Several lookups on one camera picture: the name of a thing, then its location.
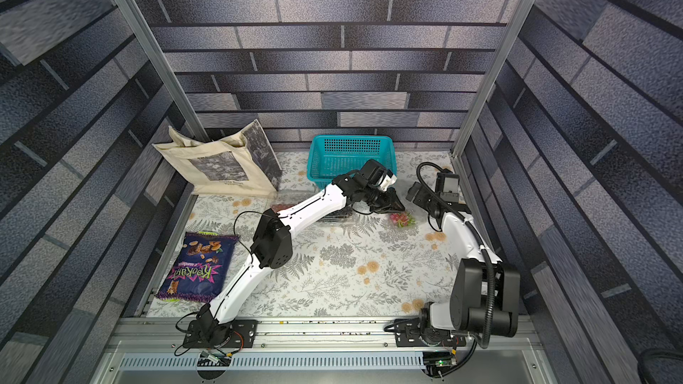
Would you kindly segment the red grape bunch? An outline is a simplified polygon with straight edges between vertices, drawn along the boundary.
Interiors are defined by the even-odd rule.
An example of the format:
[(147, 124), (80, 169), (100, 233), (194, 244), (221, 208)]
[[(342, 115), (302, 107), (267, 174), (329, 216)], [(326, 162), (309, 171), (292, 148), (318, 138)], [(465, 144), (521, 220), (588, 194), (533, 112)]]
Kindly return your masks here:
[(286, 204), (286, 203), (279, 203), (279, 204), (273, 204), (270, 206), (270, 208), (275, 212), (275, 213), (280, 213), (284, 210), (287, 210), (291, 208), (293, 204)]
[(393, 213), (393, 214), (391, 214), (390, 215), (391, 223), (398, 228), (406, 228), (406, 227), (401, 226), (401, 218), (402, 218), (403, 214), (406, 214), (406, 213)]

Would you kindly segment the clear clamshell container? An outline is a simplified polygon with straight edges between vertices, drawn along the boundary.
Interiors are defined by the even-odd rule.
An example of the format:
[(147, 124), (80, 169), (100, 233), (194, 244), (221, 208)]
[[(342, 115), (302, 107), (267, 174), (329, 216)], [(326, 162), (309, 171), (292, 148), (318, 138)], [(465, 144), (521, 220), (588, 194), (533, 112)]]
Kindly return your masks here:
[(302, 190), (283, 190), (277, 192), (276, 198), (270, 202), (269, 208), (275, 213), (298, 206), (299, 204), (308, 204), (309, 199), (316, 195), (313, 191)]
[(337, 223), (343, 223), (347, 222), (350, 220), (353, 215), (355, 214), (355, 211), (351, 206), (346, 206), (345, 208), (329, 213), (325, 217), (323, 217), (320, 222), (321, 223), (331, 223), (331, 224), (337, 224)]

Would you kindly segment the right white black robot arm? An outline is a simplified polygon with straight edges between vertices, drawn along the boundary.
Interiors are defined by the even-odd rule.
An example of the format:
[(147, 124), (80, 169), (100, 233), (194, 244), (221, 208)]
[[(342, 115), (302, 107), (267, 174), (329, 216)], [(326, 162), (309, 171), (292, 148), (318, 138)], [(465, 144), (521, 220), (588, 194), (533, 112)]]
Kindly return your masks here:
[(493, 336), (511, 338), (519, 326), (518, 270), (488, 248), (473, 216), (463, 204), (448, 204), (416, 182), (407, 200), (423, 208), (455, 243), (457, 274), (449, 300), (427, 303), (406, 334), (428, 346), (464, 344), (466, 334), (482, 348)]

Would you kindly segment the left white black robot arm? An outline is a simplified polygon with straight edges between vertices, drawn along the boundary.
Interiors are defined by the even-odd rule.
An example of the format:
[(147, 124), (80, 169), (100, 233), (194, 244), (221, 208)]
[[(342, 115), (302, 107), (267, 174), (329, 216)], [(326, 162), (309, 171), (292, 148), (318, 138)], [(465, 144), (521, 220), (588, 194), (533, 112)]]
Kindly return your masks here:
[(182, 347), (187, 350), (220, 350), (239, 332), (232, 322), (245, 300), (265, 277), (293, 257), (293, 239), (330, 213), (363, 202), (370, 214), (392, 214), (405, 210), (393, 185), (397, 176), (375, 160), (361, 170), (335, 177), (323, 190), (287, 209), (260, 214), (249, 247), (249, 256), (228, 287), (197, 311), (183, 329)]

